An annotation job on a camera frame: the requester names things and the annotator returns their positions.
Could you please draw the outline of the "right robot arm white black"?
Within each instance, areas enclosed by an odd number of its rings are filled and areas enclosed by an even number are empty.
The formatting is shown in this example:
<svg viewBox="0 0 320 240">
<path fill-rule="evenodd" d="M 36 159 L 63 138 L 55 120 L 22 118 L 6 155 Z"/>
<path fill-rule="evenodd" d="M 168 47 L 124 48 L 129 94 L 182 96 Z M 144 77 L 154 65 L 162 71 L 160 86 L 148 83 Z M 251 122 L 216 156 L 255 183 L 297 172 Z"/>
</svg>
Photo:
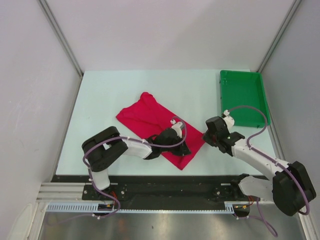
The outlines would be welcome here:
<svg viewBox="0 0 320 240">
<path fill-rule="evenodd" d="M 222 153 L 249 164 L 266 179 L 242 174 L 236 185 L 230 188 L 231 196 L 237 201 L 247 196 L 272 201 L 287 216 L 308 215 L 310 202 L 317 194 L 305 166 L 298 161 L 289 163 L 262 152 L 244 135 L 231 132 L 234 123 L 229 115 L 209 118 L 205 122 L 207 131 L 203 140 Z"/>
</svg>

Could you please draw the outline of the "red t-shirt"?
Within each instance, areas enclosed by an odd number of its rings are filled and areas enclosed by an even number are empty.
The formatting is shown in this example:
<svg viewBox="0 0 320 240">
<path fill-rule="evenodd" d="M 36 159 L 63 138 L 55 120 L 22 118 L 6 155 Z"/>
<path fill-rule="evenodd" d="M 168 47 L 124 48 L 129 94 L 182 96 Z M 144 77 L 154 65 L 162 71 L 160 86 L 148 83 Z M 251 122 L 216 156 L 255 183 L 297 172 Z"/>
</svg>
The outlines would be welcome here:
<svg viewBox="0 0 320 240">
<path fill-rule="evenodd" d="M 138 137 L 146 139 L 169 128 L 174 116 L 175 114 L 159 104 L 152 94 L 143 92 L 139 100 L 131 106 L 123 108 L 116 115 L 116 119 Z M 186 145 L 191 154 L 187 156 L 175 156 L 169 152 L 162 154 L 179 170 L 183 170 L 187 166 L 205 143 L 202 140 L 203 133 L 188 122 L 185 124 L 187 130 Z"/>
</svg>

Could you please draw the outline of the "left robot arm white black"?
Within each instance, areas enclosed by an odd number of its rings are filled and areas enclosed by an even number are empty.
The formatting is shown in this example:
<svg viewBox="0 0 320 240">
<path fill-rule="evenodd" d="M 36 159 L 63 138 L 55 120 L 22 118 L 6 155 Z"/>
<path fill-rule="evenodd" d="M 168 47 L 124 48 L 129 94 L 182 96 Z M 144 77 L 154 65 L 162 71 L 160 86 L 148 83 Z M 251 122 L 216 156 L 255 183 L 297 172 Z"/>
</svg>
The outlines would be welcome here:
<svg viewBox="0 0 320 240">
<path fill-rule="evenodd" d="M 181 121 L 174 123 L 160 134 L 147 139 L 122 136 L 115 126 L 108 127 L 82 144 L 83 162 L 87 165 L 93 184 L 93 194 L 100 200 L 110 196 L 108 168 L 122 155 L 144 160 L 158 158 L 162 153 L 184 157 L 191 154 L 186 143 L 186 126 Z"/>
</svg>

